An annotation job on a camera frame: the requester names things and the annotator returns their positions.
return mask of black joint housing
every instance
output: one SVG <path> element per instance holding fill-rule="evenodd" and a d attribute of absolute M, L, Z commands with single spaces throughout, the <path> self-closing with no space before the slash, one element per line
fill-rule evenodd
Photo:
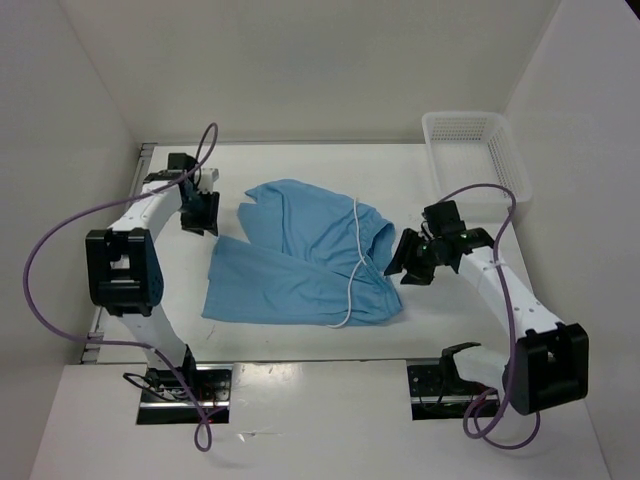
<path fill-rule="evenodd" d="M 164 280 L 149 230 L 91 230 L 85 238 L 89 293 L 110 315 L 151 315 L 160 303 Z M 113 266 L 127 257 L 128 267 Z"/>
<path fill-rule="evenodd" d="M 170 153 L 167 159 L 167 170 L 177 170 L 180 173 L 189 172 L 195 168 L 198 161 L 191 155 L 184 152 Z M 189 180 L 194 181 L 195 172 L 189 176 Z"/>
<path fill-rule="evenodd" d="M 453 200 L 426 207 L 422 216 L 434 237 L 459 233 L 467 229 L 465 223 L 460 220 L 458 207 Z"/>
<path fill-rule="evenodd" d="M 516 343 L 515 362 L 511 405 L 521 415 L 587 396 L 589 336 L 577 323 L 559 323 L 557 330 L 544 333 L 527 331 Z"/>
<path fill-rule="evenodd" d="M 196 396 L 198 396 L 198 375 L 196 360 L 191 353 L 189 345 L 187 345 L 187 351 L 184 354 L 184 361 L 182 365 L 177 367 L 176 370 L 182 374 L 187 385 L 191 388 Z M 182 389 L 182 385 L 178 382 L 178 379 L 171 372 L 171 370 L 158 370 L 155 368 L 149 369 L 149 377 L 153 380 L 154 386 L 158 387 L 163 385 L 167 389 Z"/>

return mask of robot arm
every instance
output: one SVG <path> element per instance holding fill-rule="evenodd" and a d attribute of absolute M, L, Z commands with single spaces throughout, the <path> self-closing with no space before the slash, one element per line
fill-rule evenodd
<path fill-rule="evenodd" d="M 186 154 L 170 154 L 168 168 L 149 174 L 142 193 L 168 184 L 195 164 Z M 136 202 L 108 229 L 92 230 L 85 239 L 93 303 L 118 317 L 138 342 L 155 346 L 173 365 L 180 366 L 189 384 L 193 383 L 195 360 L 160 304 L 164 281 L 153 243 L 177 211 L 181 212 L 183 230 L 217 235 L 219 194 L 211 191 L 217 178 L 217 169 L 200 171 L 197 184 L 194 178 L 187 178 Z M 151 372 L 161 382 L 173 383 L 166 365 L 151 351 L 145 350 L 145 355 Z"/>
<path fill-rule="evenodd" d="M 406 271 L 403 284 L 429 285 L 435 268 L 450 266 L 480 294 L 509 332 L 504 293 L 493 256 L 493 239 L 480 228 L 468 230 L 455 202 L 425 208 L 433 237 L 406 229 L 386 275 Z M 587 394 L 589 339 L 578 325 L 565 325 L 547 310 L 499 258 L 513 305 L 516 335 L 515 385 L 510 402 L 527 415 L 584 398 Z M 441 366 L 447 382 L 478 382 L 504 394 L 507 356 L 477 343 L 445 349 Z"/>

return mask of white floor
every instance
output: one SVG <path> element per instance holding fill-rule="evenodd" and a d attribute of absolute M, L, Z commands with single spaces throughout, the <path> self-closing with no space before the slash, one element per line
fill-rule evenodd
<path fill-rule="evenodd" d="M 584 402 L 542 414 L 533 444 L 497 451 L 461 420 L 412 421 L 405 362 L 238 364 L 230 423 L 209 453 L 193 425 L 135 425 L 142 365 L 66 367 L 31 480 L 474 479 L 607 480 Z M 505 417 L 494 438 L 530 432 Z"/>
<path fill-rule="evenodd" d="M 156 147 L 150 171 L 166 167 L 169 152 L 195 153 L 195 147 Z M 424 145 L 221 145 L 209 165 L 220 170 L 220 233 L 246 238 L 236 218 L 244 191 L 281 178 L 357 196 L 396 226 L 419 228 L 421 212 L 438 198 Z M 477 221 L 495 234 L 501 215 Z M 448 269 L 437 271 L 429 287 L 398 286 L 404 311 L 388 324 L 333 330 L 317 326 L 234 324 L 200 316 L 215 238 L 180 230 L 174 215 L 156 242 L 165 278 L 163 306 L 176 333 L 201 362 L 303 361 L 420 358 L 442 348 L 479 341 L 506 351 L 507 337 L 482 300 Z M 505 259 L 521 279 L 528 277 L 512 228 L 502 244 Z M 102 315 L 106 339 L 129 339 L 117 319 Z M 144 362 L 136 349 L 103 347 L 100 363 Z"/>

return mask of white basket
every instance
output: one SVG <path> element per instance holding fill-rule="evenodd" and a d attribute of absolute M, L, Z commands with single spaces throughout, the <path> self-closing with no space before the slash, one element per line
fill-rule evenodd
<path fill-rule="evenodd" d="M 507 120 L 497 113 L 435 112 L 422 117 L 427 152 L 438 198 L 472 183 L 497 183 L 511 190 L 518 203 L 531 199 L 531 184 Z M 456 201 L 508 205 L 497 189 L 477 188 Z"/>

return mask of light blue cloth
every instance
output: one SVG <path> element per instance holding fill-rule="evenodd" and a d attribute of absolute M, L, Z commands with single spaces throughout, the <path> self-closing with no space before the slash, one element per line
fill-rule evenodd
<path fill-rule="evenodd" d="M 230 322 L 332 325 L 347 313 L 349 277 L 360 257 L 353 200 L 296 180 L 246 192 L 238 218 L 251 242 L 221 236 L 209 270 L 203 316 Z M 354 277 L 347 325 L 374 325 L 402 310 L 382 271 L 391 261 L 393 224 L 359 203 L 367 262 Z"/>

